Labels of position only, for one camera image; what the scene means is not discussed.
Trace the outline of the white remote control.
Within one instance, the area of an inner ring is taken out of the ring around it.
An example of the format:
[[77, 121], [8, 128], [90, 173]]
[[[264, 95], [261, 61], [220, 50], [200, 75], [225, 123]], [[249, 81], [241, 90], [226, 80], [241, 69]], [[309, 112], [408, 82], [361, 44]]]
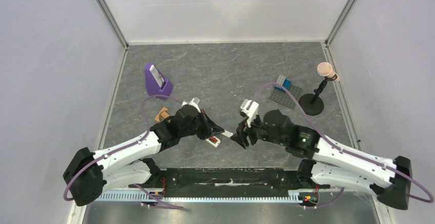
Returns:
[[205, 141], [207, 143], [209, 143], [210, 145], [212, 145], [213, 147], [217, 148], [221, 143], [220, 138], [222, 136], [230, 138], [232, 135], [233, 135], [232, 132], [225, 130], [223, 133], [220, 133], [217, 136], [211, 136], [211, 137], [205, 139]]

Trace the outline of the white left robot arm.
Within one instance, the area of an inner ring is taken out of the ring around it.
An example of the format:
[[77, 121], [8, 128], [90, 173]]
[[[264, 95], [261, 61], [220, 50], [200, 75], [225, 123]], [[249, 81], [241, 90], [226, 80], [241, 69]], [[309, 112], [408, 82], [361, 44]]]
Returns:
[[184, 105], [174, 115], [154, 124], [144, 133], [116, 146], [90, 151], [79, 149], [63, 173], [66, 183], [64, 199], [85, 206], [102, 193], [133, 184], [156, 187], [161, 174], [146, 156], [176, 146], [184, 137], [207, 140], [225, 133], [204, 110]]

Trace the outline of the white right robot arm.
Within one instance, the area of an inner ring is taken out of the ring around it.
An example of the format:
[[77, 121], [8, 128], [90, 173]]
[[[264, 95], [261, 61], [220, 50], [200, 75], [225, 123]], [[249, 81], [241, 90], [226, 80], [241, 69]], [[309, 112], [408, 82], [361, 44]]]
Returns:
[[242, 114], [231, 140], [244, 149], [258, 140], [283, 146], [301, 158], [296, 180], [302, 187], [316, 185], [355, 189], [377, 198], [391, 208], [407, 210], [412, 176], [411, 161], [374, 156], [345, 146], [309, 127], [295, 125], [279, 110], [252, 119]]

